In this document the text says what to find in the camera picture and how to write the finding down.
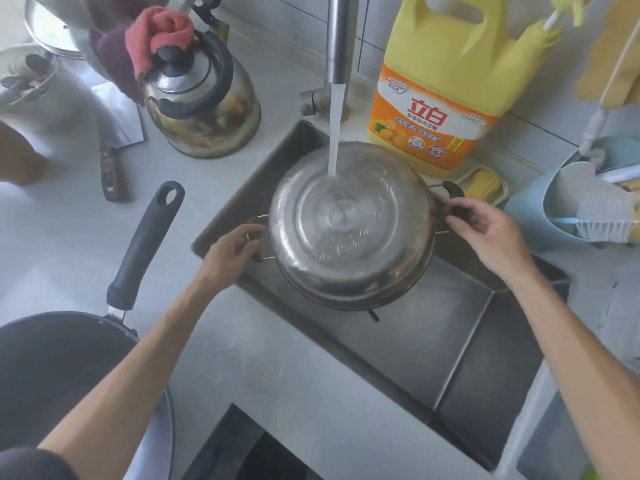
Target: frying pan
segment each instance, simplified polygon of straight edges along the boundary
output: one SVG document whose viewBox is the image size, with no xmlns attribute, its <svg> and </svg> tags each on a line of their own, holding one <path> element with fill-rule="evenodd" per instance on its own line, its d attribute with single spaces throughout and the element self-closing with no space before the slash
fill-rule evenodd
<svg viewBox="0 0 640 480">
<path fill-rule="evenodd" d="M 175 197 L 167 202 L 171 191 Z M 49 312 L 0 327 L 0 451 L 37 446 L 138 343 L 124 314 L 183 199 L 177 182 L 156 192 L 108 288 L 107 315 Z M 168 479 L 172 458 L 173 411 L 165 390 L 125 479 Z"/>
</svg>

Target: faucet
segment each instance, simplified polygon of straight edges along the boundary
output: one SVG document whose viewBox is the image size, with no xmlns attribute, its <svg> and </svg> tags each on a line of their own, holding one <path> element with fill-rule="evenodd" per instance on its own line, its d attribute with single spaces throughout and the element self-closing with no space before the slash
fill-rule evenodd
<svg viewBox="0 0 640 480">
<path fill-rule="evenodd" d="M 303 116 L 322 114 L 329 118 L 331 108 L 331 84 L 347 84 L 344 100 L 347 99 L 353 49 L 356 42 L 358 0 L 329 0 L 329 17 L 326 27 L 326 68 L 322 88 L 300 93 L 300 112 Z M 342 120 L 348 109 L 344 105 Z"/>
</svg>

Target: sink basin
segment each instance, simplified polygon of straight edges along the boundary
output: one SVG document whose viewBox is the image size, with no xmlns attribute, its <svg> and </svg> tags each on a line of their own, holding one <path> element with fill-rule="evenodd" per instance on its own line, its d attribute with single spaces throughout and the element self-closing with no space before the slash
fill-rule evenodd
<svg viewBox="0 0 640 480">
<path fill-rule="evenodd" d="M 271 197 L 302 156 L 328 136 L 301 121 L 193 243 L 269 213 Z M 536 258 L 566 300 L 569 278 Z M 427 272 L 402 298 L 341 312 L 295 290 L 275 260 L 250 262 L 238 285 L 487 470 L 494 469 L 542 353 L 515 297 L 453 233 L 436 237 Z"/>
</svg>

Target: wooden knife handle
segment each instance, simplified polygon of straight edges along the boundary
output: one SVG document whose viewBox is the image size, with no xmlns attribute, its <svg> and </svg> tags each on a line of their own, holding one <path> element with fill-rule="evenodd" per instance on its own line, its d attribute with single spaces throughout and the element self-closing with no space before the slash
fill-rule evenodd
<svg viewBox="0 0 640 480">
<path fill-rule="evenodd" d="M 127 193 L 122 166 L 113 154 L 110 146 L 100 147 L 100 179 L 102 181 L 102 193 L 110 202 L 126 202 Z"/>
</svg>

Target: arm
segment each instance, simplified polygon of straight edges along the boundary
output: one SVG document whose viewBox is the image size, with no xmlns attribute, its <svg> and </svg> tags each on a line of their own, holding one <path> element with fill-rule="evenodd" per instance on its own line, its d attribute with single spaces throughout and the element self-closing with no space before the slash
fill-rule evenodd
<svg viewBox="0 0 640 480">
<path fill-rule="evenodd" d="M 258 241 L 247 224 L 209 250 L 194 281 L 149 333 L 60 421 L 38 448 L 60 455 L 80 480 L 123 478 L 191 332 L 209 302 L 231 286 Z"/>
<path fill-rule="evenodd" d="M 640 385 L 572 313 L 538 271 L 516 223 L 486 202 L 456 198 L 471 225 L 448 224 L 513 291 L 545 355 L 564 403 L 603 479 L 640 472 Z"/>
</svg>

